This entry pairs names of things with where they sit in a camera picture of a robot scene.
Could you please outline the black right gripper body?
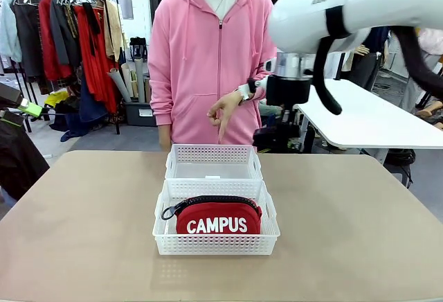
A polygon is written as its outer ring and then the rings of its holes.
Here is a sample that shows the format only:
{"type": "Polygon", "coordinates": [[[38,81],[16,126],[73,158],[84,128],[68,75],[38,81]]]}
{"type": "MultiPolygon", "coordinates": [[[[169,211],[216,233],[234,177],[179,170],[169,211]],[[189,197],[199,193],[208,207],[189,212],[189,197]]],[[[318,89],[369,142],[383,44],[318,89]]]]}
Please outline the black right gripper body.
{"type": "Polygon", "coordinates": [[[266,103],[270,106],[294,106],[309,100],[310,78],[283,78],[271,74],[266,82],[266,103]]]}

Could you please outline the person's left hand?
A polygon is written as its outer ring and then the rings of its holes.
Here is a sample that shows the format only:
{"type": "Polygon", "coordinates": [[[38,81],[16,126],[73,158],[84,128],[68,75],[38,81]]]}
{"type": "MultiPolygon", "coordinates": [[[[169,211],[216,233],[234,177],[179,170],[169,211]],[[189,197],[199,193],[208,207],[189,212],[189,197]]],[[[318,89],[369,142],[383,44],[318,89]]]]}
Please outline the person's left hand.
{"type": "Polygon", "coordinates": [[[221,142],[233,112],[242,101],[242,94],[233,91],[222,96],[209,110],[207,117],[210,123],[218,127],[218,141],[221,142]]]}

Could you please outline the person's right hand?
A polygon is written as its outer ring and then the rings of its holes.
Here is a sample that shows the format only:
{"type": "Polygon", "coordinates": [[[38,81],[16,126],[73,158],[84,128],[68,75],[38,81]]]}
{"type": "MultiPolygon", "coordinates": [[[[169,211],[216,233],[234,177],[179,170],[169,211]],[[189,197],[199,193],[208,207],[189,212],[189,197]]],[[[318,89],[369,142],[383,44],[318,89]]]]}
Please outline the person's right hand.
{"type": "Polygon", "coordinates": [[[172,147],[171,125],[159,125],[159,145],[164,152],[169,152],[172,147]]]}

